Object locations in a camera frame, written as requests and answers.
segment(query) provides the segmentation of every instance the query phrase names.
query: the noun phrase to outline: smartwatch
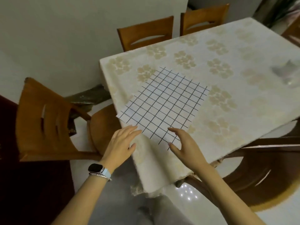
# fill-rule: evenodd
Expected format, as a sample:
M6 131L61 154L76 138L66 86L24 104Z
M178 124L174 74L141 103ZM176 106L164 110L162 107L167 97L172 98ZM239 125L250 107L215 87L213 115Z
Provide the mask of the smartwatch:
M93 163L88 167L88 171L92 174L99 174L105 176L107 179L110 179L111 174L107 168L98 163Z

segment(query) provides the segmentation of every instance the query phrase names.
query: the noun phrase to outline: white wall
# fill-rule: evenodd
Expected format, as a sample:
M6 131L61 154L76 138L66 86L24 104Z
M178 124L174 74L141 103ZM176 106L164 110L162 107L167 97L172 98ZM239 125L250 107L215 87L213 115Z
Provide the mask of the white wall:
M189 0L197 9L214 5L230 4L226 22L232 22L253 16L262 0Z
M117 28L180 13L188 0L0 0L0 94L18 102L24 78L62 96L100 83L98 60L121 53Z

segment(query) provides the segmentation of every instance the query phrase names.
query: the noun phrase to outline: sheet of paper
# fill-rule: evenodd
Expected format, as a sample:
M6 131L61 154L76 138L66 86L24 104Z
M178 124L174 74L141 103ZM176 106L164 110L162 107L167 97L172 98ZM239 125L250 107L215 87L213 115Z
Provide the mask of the sheet of paper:
M168 142L180 148L178 136L167 128L187 130L208 92L207 86L160 67L117 117L127 124L138 125L145 136L164 144L166 150Z

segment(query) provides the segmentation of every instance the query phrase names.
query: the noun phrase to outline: silver bracelet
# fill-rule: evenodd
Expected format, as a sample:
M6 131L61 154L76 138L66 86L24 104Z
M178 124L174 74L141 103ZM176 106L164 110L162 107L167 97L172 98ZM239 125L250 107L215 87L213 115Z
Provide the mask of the silver bracelet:
M95 175L95 176L98 176L98 177L101 177L101 178L105 178L105 179L107 179L108 181L111 181L111 180L112 180L111 178L107 178L106 176L101 175L101 174L97 174L97 173L92 173L92 172L90 172L89 175Z

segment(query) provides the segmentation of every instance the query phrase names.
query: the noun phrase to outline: forearm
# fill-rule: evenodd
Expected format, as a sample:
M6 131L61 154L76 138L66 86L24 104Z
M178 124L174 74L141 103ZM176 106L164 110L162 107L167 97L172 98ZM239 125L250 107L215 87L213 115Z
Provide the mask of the forearm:
M107 179L89 176L52 225L88 224Z
M200 167L196 174L209 189L225 220L230 225L265 224L225 183L212 166Z

